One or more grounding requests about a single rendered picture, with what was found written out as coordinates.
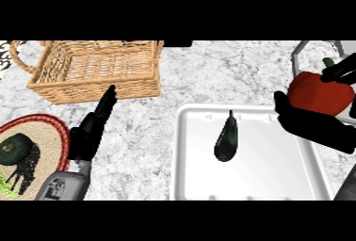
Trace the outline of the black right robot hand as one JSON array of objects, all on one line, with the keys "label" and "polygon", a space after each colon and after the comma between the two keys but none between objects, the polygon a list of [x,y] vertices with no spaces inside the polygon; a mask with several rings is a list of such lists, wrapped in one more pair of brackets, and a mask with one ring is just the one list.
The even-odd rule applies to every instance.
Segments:
[{"label": "black right robot hand", "polygon": [[[353,153],[356,151],[356,127],[344,125],[337,116],[293,107],[288,92],[273,93],[278,121],[287,132],[303,137],[321,145]],[[356,119],[356,96],[349,105],[349,116]]]}]

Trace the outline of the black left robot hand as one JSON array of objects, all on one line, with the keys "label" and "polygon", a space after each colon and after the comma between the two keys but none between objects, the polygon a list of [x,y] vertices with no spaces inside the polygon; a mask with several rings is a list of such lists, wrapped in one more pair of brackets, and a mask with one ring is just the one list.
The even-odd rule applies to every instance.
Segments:
[{"label": "black left robot hand", "polygon": [[112,107],[117,103],[115,86],[111,85],[98,103],[96,109],[90,112],[78,127],[69,130],[69,160],[90,161],[99,149],[106,121]]}]

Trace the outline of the red bell pepper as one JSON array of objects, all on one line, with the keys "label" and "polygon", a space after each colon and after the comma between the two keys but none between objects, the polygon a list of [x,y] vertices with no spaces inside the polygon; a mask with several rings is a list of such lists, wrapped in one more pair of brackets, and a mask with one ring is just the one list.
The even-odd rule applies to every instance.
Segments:
[{"label": "red bell pepper", "polygon": [[301,72],[288,88],[293,107],[337,116],[355,100],[356,53],[338,64],[327,57],[328,66],[322,74]]}]

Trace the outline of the white plastic tray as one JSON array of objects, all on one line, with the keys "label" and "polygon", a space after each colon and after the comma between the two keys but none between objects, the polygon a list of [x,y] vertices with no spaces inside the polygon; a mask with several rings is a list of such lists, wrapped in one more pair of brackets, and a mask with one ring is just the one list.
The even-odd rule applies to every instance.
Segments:
[{"label": "white plastic tray", "polygon": [[[238,149],[219,161],[226,119],[238,122]],[[170,198],[182,201],[329,201],[315,143],[281,127],[270,105],[186,104],[177,110]]]}]

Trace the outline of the round red-rimmed woven placemat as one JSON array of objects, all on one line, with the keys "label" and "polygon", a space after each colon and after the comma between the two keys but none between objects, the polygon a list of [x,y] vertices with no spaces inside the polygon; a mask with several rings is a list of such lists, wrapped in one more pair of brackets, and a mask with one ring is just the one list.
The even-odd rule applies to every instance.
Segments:
[{"label": "round red-rimmed woven placemat", "polygon": [[0,171],[4,173],[6,179],[18,188],[18,197],[4,199],[0,196],[0,201],[31,201],[50,174],[56,170],[68,170],[69,167],[67,158],[69,131],[59,118],[46,114],[34,114],[12,120],[0,126],[0,143],[18,133],[24,134],[36,144],[31,153],[36,159],[36,166],[31,170],[34,180],[24,193],[19,193],[24,176],[13,173],[16,165],[0,165]]}]

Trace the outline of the tan wicker basket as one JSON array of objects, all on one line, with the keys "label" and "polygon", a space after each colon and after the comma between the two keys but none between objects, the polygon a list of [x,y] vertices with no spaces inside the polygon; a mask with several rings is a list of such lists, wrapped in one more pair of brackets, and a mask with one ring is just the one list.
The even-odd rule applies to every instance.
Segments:
[{"label": "tan wicker basket", "polygon": [[161,40],[44,40],[34,66],[21,60],[10,43],[12,61],[31,74],[31,89],[52,104],[101,100],[115,87],[120,99],[160,95]]}]

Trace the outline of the dark green round vegetable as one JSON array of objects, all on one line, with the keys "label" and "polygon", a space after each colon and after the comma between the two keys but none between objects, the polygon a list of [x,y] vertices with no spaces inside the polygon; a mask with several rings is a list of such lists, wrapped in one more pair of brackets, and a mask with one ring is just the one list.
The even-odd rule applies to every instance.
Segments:
[{"label": "dark green round vegetable", "polygon": [[33,148],[31,139],[21,133],[0,143],[0,165],[13,166],[27,158]]}]

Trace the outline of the dark green eggplant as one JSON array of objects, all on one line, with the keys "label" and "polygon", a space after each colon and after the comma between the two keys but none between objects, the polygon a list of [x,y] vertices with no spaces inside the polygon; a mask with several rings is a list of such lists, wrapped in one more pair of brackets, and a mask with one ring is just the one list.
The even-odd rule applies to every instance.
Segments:
[{"label": "dark green eggplant", "polygon": [[233,117],[233,112],[229,112],[226,118],[226,124],[219,135],[219,139],[214,145],[214,156],[219,161],[228,162],[238,150],[238,123]]}]

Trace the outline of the light green leafy vegetable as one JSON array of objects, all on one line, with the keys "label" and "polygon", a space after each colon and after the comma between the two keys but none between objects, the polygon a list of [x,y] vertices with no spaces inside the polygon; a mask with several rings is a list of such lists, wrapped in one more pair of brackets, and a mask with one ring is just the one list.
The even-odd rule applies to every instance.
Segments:
[{"label": "light green leafy vegetable", "polygon": [[6,179],[4,173],[0,171],[0,196],[4,199],[15,199],[18,197],[18,188]]}]

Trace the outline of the black scrollwork object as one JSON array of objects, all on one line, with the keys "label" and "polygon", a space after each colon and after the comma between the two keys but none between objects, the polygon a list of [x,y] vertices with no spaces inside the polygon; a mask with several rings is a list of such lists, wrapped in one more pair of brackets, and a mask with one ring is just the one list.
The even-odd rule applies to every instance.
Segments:
[{"label": "black scrollwork object", "polygon": [[9,40],[0,40],[0,79],[12,66],[10,44],[12,42]]}]

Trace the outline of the dark flat object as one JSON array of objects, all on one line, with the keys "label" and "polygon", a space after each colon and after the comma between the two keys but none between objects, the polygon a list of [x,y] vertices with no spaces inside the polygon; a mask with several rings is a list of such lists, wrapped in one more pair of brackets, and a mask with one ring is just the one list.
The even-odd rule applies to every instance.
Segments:
[{"label": "dark flat object", "polygon": [[191,40],[166,40],[164,47],[191,47],[192,41]]}]

